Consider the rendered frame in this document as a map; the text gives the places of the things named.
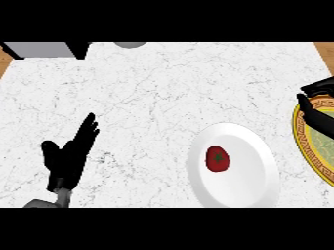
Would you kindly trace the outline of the white plate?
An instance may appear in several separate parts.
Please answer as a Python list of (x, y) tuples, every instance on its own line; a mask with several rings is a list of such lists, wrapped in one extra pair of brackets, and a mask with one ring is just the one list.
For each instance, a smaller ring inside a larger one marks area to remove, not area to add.
[[(209, 170), (212, 146), (231, 160), (228, 169)], [(187, 160), (189, 181), (205, 207), (273, 207), (280, 197), (280, 171), (270, 147), (243, 126), (218, 123), (193, 140)]]

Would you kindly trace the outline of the red tomato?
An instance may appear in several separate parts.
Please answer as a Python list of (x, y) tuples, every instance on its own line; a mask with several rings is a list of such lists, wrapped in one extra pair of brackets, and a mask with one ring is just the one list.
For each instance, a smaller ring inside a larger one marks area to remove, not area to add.
[(212, 172), (224, 172), (231, 165), (231, 158), (220, 146), (211, 146), (206, 151), (206, 167)]

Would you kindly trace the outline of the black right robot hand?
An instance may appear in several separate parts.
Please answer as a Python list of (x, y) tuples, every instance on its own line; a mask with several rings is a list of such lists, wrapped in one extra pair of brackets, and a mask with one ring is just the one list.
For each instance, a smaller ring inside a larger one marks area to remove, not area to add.
[(334, 98), (334, 76), (301, 87), (302, 93), (298, 94), (302, 119), (305, 124), (321, 134), (334, 140), (334, 118), (318, 111), (309, 102), (309, 98), (327, 94)]

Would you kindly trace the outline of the grey round object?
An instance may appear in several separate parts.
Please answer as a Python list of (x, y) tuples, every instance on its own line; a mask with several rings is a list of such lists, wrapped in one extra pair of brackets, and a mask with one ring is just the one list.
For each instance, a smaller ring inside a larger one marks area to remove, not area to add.
[(147, 42), (115, 42), (115, 45), (124, 49), (134, 49), (146, 45)]

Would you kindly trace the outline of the grey black appliance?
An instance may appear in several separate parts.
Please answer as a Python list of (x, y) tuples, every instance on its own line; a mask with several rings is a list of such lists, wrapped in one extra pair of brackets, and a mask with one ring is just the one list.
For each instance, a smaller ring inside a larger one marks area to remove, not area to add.
[(25, 58), (75, 58), (83, 60), (90, 42), (0, 42), (3, 51), (15, 60)]

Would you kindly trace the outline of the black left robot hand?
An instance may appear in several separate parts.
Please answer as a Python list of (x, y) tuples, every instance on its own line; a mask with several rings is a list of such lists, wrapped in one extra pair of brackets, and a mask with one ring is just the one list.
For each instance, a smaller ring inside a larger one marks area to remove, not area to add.
[(53, 141), (41, 143), (44, 166), (50, 172), (47, 184), (50, 192), (56, 192), (62, 188), (72, 190), (80, 183), (87, 157), (100, 133), (97, 126), (96, 115), (90, 113), (75, 138), (65, 147), (59, 147)]

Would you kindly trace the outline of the yellow green patterned plate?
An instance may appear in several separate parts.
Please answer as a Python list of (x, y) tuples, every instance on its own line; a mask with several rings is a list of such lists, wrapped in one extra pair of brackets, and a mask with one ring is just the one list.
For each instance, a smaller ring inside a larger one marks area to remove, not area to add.
[(314, 172), (334, 187), (334, 140), (312, 129), (304, 122), (301, 106), (293, 112), (293, 134), (302, 157)]

